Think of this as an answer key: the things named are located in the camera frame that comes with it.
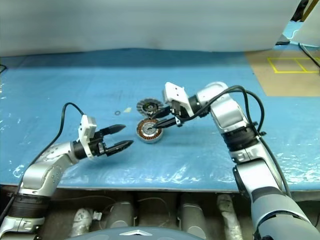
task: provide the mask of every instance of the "blue table surface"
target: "blue table surface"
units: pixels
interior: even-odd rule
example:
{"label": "blue table surface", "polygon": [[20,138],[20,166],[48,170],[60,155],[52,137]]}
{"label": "blue table surface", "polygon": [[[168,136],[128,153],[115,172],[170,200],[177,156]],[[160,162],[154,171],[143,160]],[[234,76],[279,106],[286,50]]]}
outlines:
{"label": "blue table surface", "polygon": [[[135,142],[121,153],[84,159],[70,167],[60,187],[236,191],[234,164],[211,117],[167,128],[156,144],[145,144],[136,136],[137,123],[143,119],[137,102],[149,97],[162,100],[165,82],[184,86],[191,96],[208,83],[222,81],[243,85],[262,99],[265,140],[291,189],[320,188],[320,98],[266,96],[242,52],[119,49],[4,57],[2,64],[8,70],[1,74],[1,184],[19,182],[29,162],[56,135],[61,108],[71,101],[95,117],[98,128],[126,125],[105,137],[109,146]],[[240,95],[235,93],[234,98],[243,106]],[[258,121],[260,111],[251,103],[252,118]],[[67,109],[58,142],[77,139],[80,119],[76,110]]]}

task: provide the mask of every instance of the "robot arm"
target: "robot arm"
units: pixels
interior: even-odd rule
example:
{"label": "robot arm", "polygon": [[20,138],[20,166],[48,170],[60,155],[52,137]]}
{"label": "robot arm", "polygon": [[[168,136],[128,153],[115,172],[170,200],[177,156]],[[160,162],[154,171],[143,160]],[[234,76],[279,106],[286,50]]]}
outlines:
{"label": "robot arm", "polygon": [[81,159],[103,154],[110,156],[133,143],[132,140],[127,140],[107,147],[104,136],[121,131],[125,125],[112,125],[99,131],[96,131],[96,127],[93,117],[82,115],[78,140],[51,146],[28,167],[19,192],[1,224],[1,240],[17,237],[20,240],[37,239],[34,232],[44,223],[50,197],[65,170]]}
{"label": "robot arm", "polygon": [[[188,97],[183,87],[167,82],[163,92],[168,107],[153,118],[173,114],[174,118],[158,122],[155,128],[173,125],[181,127],[184,120],[195,118],[208,102],[225,91],[223,82],[213,82]],[[239,191],[251,201],[251,216],[255,240],[320,239],[320,233],[310,223],[300,207],[282,192],[283,182],[263,139],[244,112],[229,94],[223,94],[199,117],[211,113],[232,161],[233,174]]]}

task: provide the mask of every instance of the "copper coil winding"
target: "copper coil winding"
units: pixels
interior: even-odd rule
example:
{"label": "copper coil winding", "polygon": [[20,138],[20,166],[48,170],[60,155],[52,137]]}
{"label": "copper coil winding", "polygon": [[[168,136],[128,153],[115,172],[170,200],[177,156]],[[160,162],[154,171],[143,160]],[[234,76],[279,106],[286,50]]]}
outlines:
{"label": "copper coil winding", "polygon": [[160,136],[160,134],[162,133],[162,129],[161,128],[158,128],[154,135],[153,136],[145,136],[144,135],[144,130],[143,130],[143,127],[146,123],[157,123],[158,121],[156,119],[144,119],[142,121],[139,122],[138,126],[136,127],[136,131],[137,133],[139,134],[139,136],[145,140],[153,140],[153,139],[156,139],[157,137]]}

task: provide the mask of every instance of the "wire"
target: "wire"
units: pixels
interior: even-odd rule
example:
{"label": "wire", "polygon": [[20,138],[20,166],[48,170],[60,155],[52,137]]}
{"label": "wire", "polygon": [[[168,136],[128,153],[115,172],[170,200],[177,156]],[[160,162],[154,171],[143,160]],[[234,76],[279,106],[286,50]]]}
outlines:
{"label": "wire", "polygon": [[56,199],[51,199],[50,201],[52,201],[52,202],[64,202],[64,201],[89,199],[89,198],[104,198],[104,199],[112,200],[114,203],[116,202],[116,200],[114,200],[112,197],[103,196],[103,195],[89,195],[89,196],[79,196],[79,197],[69,197],[69,198],[56,198]]}
{"label": "wire", "polygon": [[264,145],[265,149],[268,151],[270,157],[272,158],[272,161],[277,169],[277,171],[279,172],[279,175],[281,177],[281,180],[283,182],[283,185],[284,185],[284,189],[285,189],[285,193],[290,197],[292,198],[292,195],[291,195],[291,192],[290,192],[290,189],[289,189],[289,186],[288,186],[288,183],[287,183],[287,180],[285,178],[285,175],[284,175],[284,172],[282,171],[275,155],[272,153],[271,149],[269,148],[268,144],[265,142],[265,140],[260,137],[260,141],[262,142],[262,144]]}
{"label": "wire", "polygon": [[[233,92],[234,93],[238,93],[238,92],[240,92],[240,90],[234,90],[234,91],[232,91],[232,93]],[[265,107],[264,107],[264,104],[262,103],[261,99],[255,93],[253,93],[252,91],[245,90],[245,92],[247,94],[251,95],[256,100],[256,102],[258,103],[258,105],[260,107],[261,117],[260,117],[260,122],[259,122],[259,125],[258,125],[258,128],[257,128],[257,131],[260,133],[262,125],[263,125],[264,120],[265,120]]]}
{"label": "wire", "polygon": [[314,63],[320,68],[320,62],[318,62],[312,55],[311,53],[306,49],[306,47],[301,44],[300,42],[298,43],[299,48],[307,55]]}
{"label": "wire", "polygon": [[165,208],[168,211],[168,219],[158,226],[159,228],[163,227],[171,219],[171,213],[170,213],[169,206],[168,206],[167,202],[165,200],[163,200],[161,197],[147,197],[147,198],[140,199],[137,202],[140,203],[140,202],[147,201],[147,200],[160,200],[165,205]]}
{"label": "wire", "polygon": [[[112,207],[114,204],[116,203],[116,201],[114,201],[114,203],[109,204],[108,206],[106,206],[103,210],[102,210],[102,214],[104,214],[106,212],[106,210],[108,210],[110,207]],[[102,230],[102,226],[101,226],[101,220],[99,221],[99,228]]]}
{"label": "wire", "polygon": [[[281,177],[281,180],[283,182],[283,185],[284,185],[284,189],[285,189],[285,192],[286,194],[292,198],[292,195],[291,195],[291,192],[290,192],[290,189],[289,189],[289,186],[288,186],[288,183],[287,183],[287,180],[285,178],[285,175],[276,159],[276,157],[274,156],[274,154],[272,153],[271,149],[269,148],[269,146],[267,145],[267,143],[264,141],[264,139],[260,136],[260,130],[261,130],[261,127],[262,127],[262,124],[264,122],[264,118],[265,118],[265,108],[263,106],[263,103],[261,101],[261,99],[253,92],[251,91],[248,91],[246,90],[243,86],[240,86],[240,85],[234,85],[234,86],[231,86],[231,87],[228,87],[227,89],[225,89],[224,91],[222,91],[221,93],[219,93],[218,95],[216,95],[215,97],[211,98],[201,109],[199,109],[193,116],[191,117],[185,117],[185,118],[181,118],[180,116],[176,115],[176,117],[180,120],[180,121],[183,121],[183,122],[186,122],[186,121],[189,121],[189,120],[192,120],[196,117],[198,117],[202,112],[206,111],[209,106],[214,102],[216,101],[218,98],[220,98],[221,96],[223,96],[224,94],[228,94],[228,93],[234,93],[234,92],[241,92],[243,94],[243,97],[244,97],[244,105],[245,105],[245,112],[246,112],[246,116],[247,116],[247,119],[248,119],[248,122],[251,126],[253,126],[253,131],[255,132],[255,134],[259,137],[259,139],[261,140],[261,143],[264,145],[265,149],[268,151],[277,171],[279,172],[279,175]],[[256,129],[254,127],[254,124],[252,122],[252,119],[251,119],[251,116],[250,116],[250,109],[249,109],[249,101],[248,101],[248,95],[251,95],[258,103],[259,107],[260,107],[260,112],[261,112],[261,117],[260,117],[260,123],[258,125],[258,128]]]}
{"label": "wire", "polygon": [[2,74],[5,70],[8,69],[6,65],[0,64],[0,66],[3,67],[3,69],[0,71],[0,74]]}
{"label": "wire", "polygon": [[[37,159],[46,151],[48,150],[48,148],[51,147],[52,144],[54,144],[56,142],[56,140],[60,137],[63,129],[64,129],[64,125],[65,125],[65,114],[66,114],[66,108],[68,105],[72,105],[73,107],[75,107],[81,115],[84,115],[84,112],[77,106],[75,105],[73,102],[67,102],[65,105],[63,105],[63,108],[62,108],[62,112],[61,112],[61,122],[60,122],[60,128],[59,128],[59,131],[57,133],[57,135],[52,139],[52,141],[30,162],[30,164],[28,165],[28,168],[34,164]],[[21,188],[21,185],[22,185],[22,182],[23,182],[23,179],[24,179],[24,176],[21,177],[20,179],[20,182],[14,192],[14,194],[11,196],[11,199],[9,200],[8,204],[5,206],[3,212],[1,213],[0,215],[0,223],[2,223],[3,219],[5,218],[5,216],[7,215],[8,211],[9,211],[9,208],[11,207],[11,204],[13,203],[16,195],[18,194],[20,188]]]}
{"label": "wire", "polygon": [[297,31],[299,31],[299,29],[294,30],[293,33],[292,33],[292,36],[291,37],[287,37],[287,39],[289,39],[289,40],[293,39]]}
{"label": "wire", "polygon": [[314,224],[314,227],[316,228],[319,224],[319,219],[320,219],[320,212],[318,213],[318,217],[316,218],[316,221],[315,221],[315,224]]}
{"label": "wire", "polygon": [[[246,93],[246,89],[243,86],[240,85],[234,85],[231,87],[228,87],[227,89],[223,90],[222,92],[220,92],[218,95],[214,96],[213,98],[211,98],[201,109],[199,109],[193,116],[190,117],[180,117],[179,115],[175,115],[180,121],[182,122],[186,122],[186,121],[190,121],[192,119],[195,119],[196,117],[198,117],[201,113],[203,113],[204,111],[206,111],[211,104],[216,101],[218,98],[220,98],[221,96],[223,96],[224,94],[228,94],[228,93],[232,93],[233,91],[237,91],[237,92],[241,92],[243,94],[244,97],[244,105],[245,105],[245,113],[246,113],[246,117],[248,119],[248,122],[251,126],[253,126],[253,122],[250,116],[250,111],[249,111],[249,101],[248,101],[248,95]],[[255,127],[253,127],[253,131],[255,132],[255,134],[257,136],[259,136],[259,132],[257,131],[257,129]]]}

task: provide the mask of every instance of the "white curtain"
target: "white curtain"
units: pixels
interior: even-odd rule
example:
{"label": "white curtain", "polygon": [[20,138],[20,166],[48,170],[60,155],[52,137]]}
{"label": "white curtain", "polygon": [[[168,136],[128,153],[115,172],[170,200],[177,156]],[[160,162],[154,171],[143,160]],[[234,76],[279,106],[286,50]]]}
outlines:
{"label": "white curtain", "polygon": [[292,41],[320,47],[320,1],[315,5]]}
{"label": "white curtain", "polygon": [[270,49],[299,0],[0,0],[0,56]]}

